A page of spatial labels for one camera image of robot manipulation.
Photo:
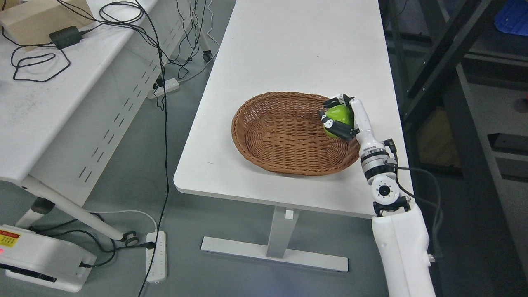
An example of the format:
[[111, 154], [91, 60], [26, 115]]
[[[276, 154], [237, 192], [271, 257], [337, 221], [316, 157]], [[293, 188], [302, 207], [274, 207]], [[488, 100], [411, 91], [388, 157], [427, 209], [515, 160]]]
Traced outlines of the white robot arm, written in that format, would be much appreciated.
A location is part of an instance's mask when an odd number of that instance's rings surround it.
[[398, 185], [397, 162], [376, 139], [358, 138], [373, 199], [372, 231], [391, 297], [434, 297], [429, 235], [419, 206]]

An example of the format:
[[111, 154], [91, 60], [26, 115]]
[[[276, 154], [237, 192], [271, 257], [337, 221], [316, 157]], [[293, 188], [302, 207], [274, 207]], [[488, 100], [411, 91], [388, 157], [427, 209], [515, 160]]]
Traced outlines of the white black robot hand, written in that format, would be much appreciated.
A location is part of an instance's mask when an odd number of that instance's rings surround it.
[[[325, 115], [326, 109], [338, 105], [348, 107], [353, 116], [353, 127], [332, 120]], [[323, 102], [324, 110], [318, 111], [324, 131], [329, 137], [340, 138], [347, 141], [356, 139], [360, 145], [360, 153], [373, 153], [384, 149], [384, 145], [375, 138], [368, 115], [362, 102], [355, 97], [340, 94]]]

